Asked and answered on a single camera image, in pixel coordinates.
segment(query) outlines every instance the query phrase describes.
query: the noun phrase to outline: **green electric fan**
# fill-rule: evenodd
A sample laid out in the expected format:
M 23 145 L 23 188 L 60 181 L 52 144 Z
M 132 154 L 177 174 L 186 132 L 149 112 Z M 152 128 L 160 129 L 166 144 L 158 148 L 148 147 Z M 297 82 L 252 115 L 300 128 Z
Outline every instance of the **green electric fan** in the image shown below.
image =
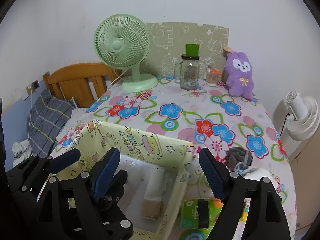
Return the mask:
M 141 92 L 155 87 L 155 76 L 140 73 L 140 63 L 149 52 L 147 26 L 128 14 L 116 14 L 104 20 L 94 34 L 94 49 L 108 66 L 122 71 L 131 68 L 132 76 L 124 79 L 122 89 Z

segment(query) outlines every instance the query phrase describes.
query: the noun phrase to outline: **bed headboard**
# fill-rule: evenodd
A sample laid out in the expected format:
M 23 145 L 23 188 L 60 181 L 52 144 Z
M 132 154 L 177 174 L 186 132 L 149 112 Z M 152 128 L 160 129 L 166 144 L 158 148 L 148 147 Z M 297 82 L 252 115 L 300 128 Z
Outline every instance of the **bed headboard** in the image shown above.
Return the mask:
M 105 76 L 113 82 L 116 76 L 113 69 L 104 63 L 79 63 L 66 66 L 53 72 L 44 74 L 43 79 L 47 88 L 53 95 L 60 99 L 76 100 L 79 107 L 90 107 L 95 101 L 91 93 L 87 78 L 91 78 L 94 90 L 99 97 L 106 91 Z

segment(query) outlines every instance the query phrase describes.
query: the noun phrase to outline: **electrical socket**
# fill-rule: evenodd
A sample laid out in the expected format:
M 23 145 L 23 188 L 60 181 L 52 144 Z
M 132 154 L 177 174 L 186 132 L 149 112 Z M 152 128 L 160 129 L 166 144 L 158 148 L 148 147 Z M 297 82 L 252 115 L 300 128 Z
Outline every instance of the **electrical socket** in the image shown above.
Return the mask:
M 28 93 L 28 96 L 31 95 L 31 93 L 33 93 L 34 91 L 36 91 L 36 89 L 39 88 L 39 82 L 36 80 L 34 82 L 32 82 L 31 84 L 29 84 L 26 87 L 26 91 Z

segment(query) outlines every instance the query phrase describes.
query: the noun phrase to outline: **screw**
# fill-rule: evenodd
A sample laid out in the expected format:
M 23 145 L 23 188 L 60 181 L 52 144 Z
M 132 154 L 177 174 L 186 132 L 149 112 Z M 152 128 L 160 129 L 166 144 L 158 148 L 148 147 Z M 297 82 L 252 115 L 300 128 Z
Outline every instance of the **screw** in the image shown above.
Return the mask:
M 109 201 L 109 202 L 110 202 L 110 201 L 112 201 L 112 196 L 105 196 L 104 199 L 105 199 L 106 201 Z
M 239 173 L 233 171 L 233 172 L 230 172 L 230 176 L 233 178 L 237 178 L 237 177 L 239 177 Z
M 49 179 L 49 183 L 54 183 L 54 182 L 56 182 L 56 180 L 57 180 L 56 177 L 51 177 L 51 178 Z
M 269 183 L 270 182 L 270 179 L 268 178 L 268 177 L 263 177 L 263 182 L 265 182 L 265 183 Z
M 129 220 L 122 220 L 120 222 L 120 225 L 123 227 L 123 228 L 129 228 L 131 226 L 131 223 Z
M 82 173 L 80 174 L 80 176 L 81 176 L 81 178 L 86 178 L 86 177 L 89 176 L 89 172 L 84 171 L 84 172 L 82 172 Z

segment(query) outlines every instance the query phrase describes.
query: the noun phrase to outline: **table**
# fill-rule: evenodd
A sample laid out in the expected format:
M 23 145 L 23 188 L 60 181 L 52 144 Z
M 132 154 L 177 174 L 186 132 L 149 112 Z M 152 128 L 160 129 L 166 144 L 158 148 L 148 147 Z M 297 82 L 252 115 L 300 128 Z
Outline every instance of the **table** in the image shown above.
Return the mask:
M 187 140 L 195 144 L 184 197 L 187 200 L 213 196 L 199 165 L 201 148 L 210 147 L 215 158 L 225 163 L 229 148 L 243 147 L 252 152 L 250 168 L 269 170 L 278 183 L 276 191 L 282 198 L 293 239 L 297 219 L 293 176 L 282 141 L 259 100 L 233 98 L 223 83 L 210 87 L 200 80 L 197 90 L 187 91 L 174 77 L 157 78 L 158 85 L 144 92 L 126 92 L 119 85 L 111 88 L 87 109 L 52 155 L 62 154 L 71 138 L 94 118 Z M 234 239 L 241 238 L 244 225 L 239 222 Z M 194 234 L 194 230 L 175 226 L 170 239 L 192 239 Z

